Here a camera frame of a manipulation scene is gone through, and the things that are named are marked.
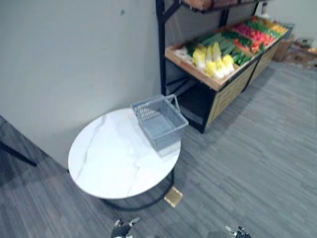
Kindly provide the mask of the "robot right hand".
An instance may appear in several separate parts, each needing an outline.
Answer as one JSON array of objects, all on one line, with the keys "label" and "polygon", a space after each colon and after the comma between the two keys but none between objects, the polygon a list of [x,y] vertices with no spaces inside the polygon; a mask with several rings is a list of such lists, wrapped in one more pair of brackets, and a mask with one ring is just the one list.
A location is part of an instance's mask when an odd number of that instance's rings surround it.
[{"label": "robot right hand", "polygon": [[227,232],[234,238],[252,238],[252,236],[242,227],[238,226],[238,230],[233,230],[229,226],[225,226]]}]

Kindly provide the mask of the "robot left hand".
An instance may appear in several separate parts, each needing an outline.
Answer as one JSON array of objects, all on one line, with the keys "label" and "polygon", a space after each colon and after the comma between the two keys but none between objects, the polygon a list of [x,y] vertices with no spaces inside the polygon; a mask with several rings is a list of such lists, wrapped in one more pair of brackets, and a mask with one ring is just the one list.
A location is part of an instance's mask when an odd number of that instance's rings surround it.
[{"label": "robot left hand", "polygon": [[140,217],[136,217],[130,222],[126,223],[122,219],[115,221],[114,227],[111,231],[111,238],[133,238],[133,235],[130,235],[129,232],[133,226],[139,223]]}]

